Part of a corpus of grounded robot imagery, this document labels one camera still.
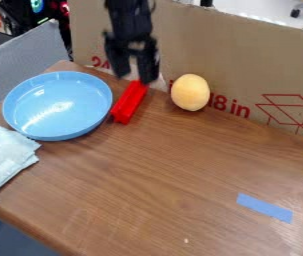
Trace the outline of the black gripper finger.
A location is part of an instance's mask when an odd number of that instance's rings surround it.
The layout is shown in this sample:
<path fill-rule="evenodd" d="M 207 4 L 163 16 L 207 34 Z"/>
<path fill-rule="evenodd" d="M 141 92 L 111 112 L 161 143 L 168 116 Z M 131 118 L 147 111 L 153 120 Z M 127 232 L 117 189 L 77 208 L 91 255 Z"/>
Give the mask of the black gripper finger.
<path fill-rule="evenodd" d="M 104 34 L 104 51 L 117 78 L 131 73 L 128 44 L 116 39 L 112 33 Z"/>
<path fill-rule="evenodd" d="M 140 42 L 136 50 L 136 63 L 139 79 L 143 84 L 149 84 L 157 79 L 159 62 L 159 51 L 155 42 Z"/>

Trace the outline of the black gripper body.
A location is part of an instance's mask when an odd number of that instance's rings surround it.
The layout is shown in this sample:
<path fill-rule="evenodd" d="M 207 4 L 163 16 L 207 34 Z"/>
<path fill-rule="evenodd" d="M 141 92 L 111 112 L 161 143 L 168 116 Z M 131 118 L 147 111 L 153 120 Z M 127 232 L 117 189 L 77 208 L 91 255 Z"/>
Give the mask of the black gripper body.
<path fill-rule="evenodd" d="M 149 51 L 155 47 L 152 12 L 156 4 L 149 0 L 104 0 L 111 32 L 103 32 L 107 52 L 123 54 L 128 50 Z"/>

